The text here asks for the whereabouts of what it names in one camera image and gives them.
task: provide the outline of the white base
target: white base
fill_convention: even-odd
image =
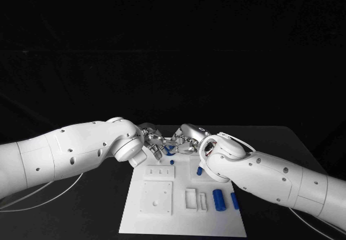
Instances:
[[[231,198],[231,193],[234,192],[231,181],[228,183],[220,183],[207,178],[207,181],[192,182],[191,172],[194,172],[198,176],[198,168],[191,171],[191,157],[197,160],[197,157],[194,156],[197,154],[182,155],[178,153],[174,156],[165,155],[162,158],[162,166],[171,166],[171,160],[175,160],[175,180],[172,181],[172,215],[158,214],[155,216],[146,216],[139,214],[146,167],[158,164],[158,160],[151,150],[148,148],[143,148],[143,150],[148,155],[148,160],[133,169],[119,233],[247,237],[241,212],[240,210],[236,210]],[[197,189],[198,197],[201,193],[205,193],[207,212],[201,211],[200,201],[198,211],[187,211],[187,189]],[[223,190],[227,206],[226,211],[217,211],[215,209],[215,189]]]

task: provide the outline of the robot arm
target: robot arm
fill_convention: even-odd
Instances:
[[[178,130],[192,143],[192,132],[202,137],[204,129],[185,124]],[[221,183],[237,186],[269,202],[298,209],[346,230],[346,181],[321,174],[293,162],[260,151],[246,152],[228,134],[200,138],[200,166]]]
[[[138,167],[148,159],[145,145],[161,159],[161,147],[153,141],[162,134],[149,125],[145,123],[142,128],[116,117],[106,122],[70,125],[29,140],[0,145],[0,199],[86,173],[109,157]]]

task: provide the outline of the white platform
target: white platform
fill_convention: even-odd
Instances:
[[[146,169],[148,166],[161,166],[158,165],[158,160],[151,150],[146,147],[143,150],[148,155],[148,160],[133,170],[119,233],[247,237],[241,212],[236,210],[231,198],[231,193],[234,192],[233,183],[231,181],[228,183],[217,182],[205,171],[202,172],[202,176],[198,176],[198,153],[194,155],[182,155],[178,153],[174,156],[164,156],[162,166],[172,166],[171,160],[175,160],[175,179],[169,180],[172,182],[172,214],[156,214],[151,216],[142,214],[143,187],[148,181],[148,179],[145,179]],[[166,178],[162,180],[156,178],[153,181],[168,183]],[[198,211],[187,210],[187,189],[197,189],[197,196],[205,193],[207,212],[201,211],[200,201]],[[226,211],[217,211],[215,209],[214,189],[223,190],[227,206]]]

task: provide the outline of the hole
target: hole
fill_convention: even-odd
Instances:
[[[76,164],[76,162],[77,162],[77,158],[76,158],[76,157],[73,157],[73,158],[70,159],[70,163],[71,163],[71,165],[74,165],[74,164]]]

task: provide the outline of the table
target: table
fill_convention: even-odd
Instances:
[[[224,132],[246,141],[257,151],[275,155],[313,171],[328,174],[295,132],[285,126],[208,126],[213,134]],[[179,125],[158,125],[165,137],[171,137]],[[73,189],[51,203],[19,212],[0,213],[0,238],[6,239],[210,239],[201,236],[146,235],[119,233],[128,201],[133,167],[129,162],[106,159],[100,167],[89,171]],[[8,208],[21,209],[41,204],[55,197],[76,182],[78,176],[51,184],[37,195]],[[301,221],[290,209],[273,204],[243,191],[236,184],[241,217],[247,238],[293,239],[303,236],[312,239],[325,237]],[[37,186],[5,202],[25,196]],[[319,220],[299,212],[308,221]]]

